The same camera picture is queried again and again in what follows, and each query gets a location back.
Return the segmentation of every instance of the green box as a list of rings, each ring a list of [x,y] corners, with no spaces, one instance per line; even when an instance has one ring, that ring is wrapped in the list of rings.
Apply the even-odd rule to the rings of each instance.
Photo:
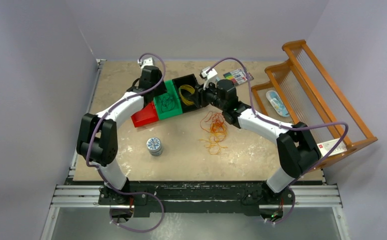
[[[178,94],[173,85],[173,81],[164,82],[167,93],[154,97],[154,105],[158,119],[168,119],[183,113]]]

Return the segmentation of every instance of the orange wooden rack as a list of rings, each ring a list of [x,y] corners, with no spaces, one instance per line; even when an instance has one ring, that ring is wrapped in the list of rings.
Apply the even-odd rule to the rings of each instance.
[[[325,70],[323,65],[307,46],[305,40],[287,42],[283,45],[282,49],[287,54],[288,60],[281,64],[267,67],[265,69],[265,72],[268,75],[270,81],[264,84],[255,85],[251,88],[252,93],[258,102],[261,112],[265,115],[268,115],[258,91],[274,88],[279,94],[280,99],[283,101],[287,111],[290,114],[290,117],[292,118],[292,121],[294,123],[298,123],[300,121],[307,123],[307,120],[305,118],[307,118],[306,114],[308,114],[310,109],[304,109],[304,107],[302,109],[298,105],[298,101],[304,100],[298,99],[298,97],[296,98],[296,96],[300,95],[300,93],[297,92],[303,91],[301,93],[302,96],[306,96],[309,99],[312,108],[315,109],[323,123],[336,122],[338,120],[333,111],[331,110],[329,104],[326,102],[325,97],[323,97],[318,91],[318,88],[315,85],[316,78],[313,78],[313,81],[304,68],[303,59],[304,57],[307,57],[309,58],[308,62],[311,61],[311,63],[313,63],[311,65],[314,65],[313,68],[317,69],[315,73],[319,73],[320,79],[324,79],[324,81],[321,80],[320,82],[318,82],[318,85],[321,86],[322,84],[326,84],[330,87],[326,89],[330,89],[330,91],[332,91],[336,95],[336,101],[339,101],[341,103],[339,104],[340,108],[344,108],[344,110],[346,110],[346,112],[351,116],[353,123],[356,124],[356,126],[364,135],[364,139],[352,142],[350,140],[351,134],[350,132],[348,132],[347,136],[343,140],[346,145],[347,151],[341,154],[328,157],[324,162],[322,162],[318,166],[318,168],[328,167],[378,140],[375,136],[373,136],[372,132],[363,122],[361,117],[357,114],[357,112],[352,107],[347,98],[344,96],[340,88],[336,85],[336,83]],[[344,132],[344,129],[340,125],[330,126],[327,128],[327,130],[334,139],[339,138]]]

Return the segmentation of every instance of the colorful card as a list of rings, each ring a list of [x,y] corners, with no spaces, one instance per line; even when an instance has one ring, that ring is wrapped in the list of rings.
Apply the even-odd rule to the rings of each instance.
[[[253,80],[254,77],[249,73],[249,79]],[[234,83],[235,86],[244,84],[247,82],[247,75],[245,74],[244,70],[242,68],[238,68],[236,70],[233,70],[231,72],[226,72],[223,74],[225,79],[228,79]]]

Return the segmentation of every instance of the orange string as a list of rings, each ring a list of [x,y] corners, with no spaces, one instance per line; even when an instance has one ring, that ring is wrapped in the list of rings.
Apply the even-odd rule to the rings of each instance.
[[[204,128],[204,123],[209,124],[209,127]],[[209,111],[207,115],[201,120],[199,126],[204,131],[210,133],[208,139],[200,139],[200,141],[205,141],[208,143],[204,145],[204,147],[208,148],[209,154],[217,155],[222,151],[222,149],[227,148],[227,146],[220,145],[220,143],[223,142],[228,136],[228,126],[226,125],[225,119],[221,113],[214,113],[212,111]]]

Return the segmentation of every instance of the black box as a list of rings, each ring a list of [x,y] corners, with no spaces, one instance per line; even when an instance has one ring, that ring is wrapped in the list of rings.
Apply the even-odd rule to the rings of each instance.
[[[195,77],[195,75],[194,74],[190,74],[190,75],[186,75],[186,76],[181,76],[181,77],[173,79],[172,81],[173,81],[173,86],[176,89],[176,93],[177,93],[177,96],[178,96],[179,101],[180,101],[182,112],[183,113],[187,113],[187,112],[199,109],[195,105],[190,105],[190,106],[185,105],[182,102],[182,98],[181,98],[180,93],[179,93],[179,88],[182,85],[190,85],[193,88],[195,88],[195,86],[198,84],[198,81],[197,81],[197,78]]]

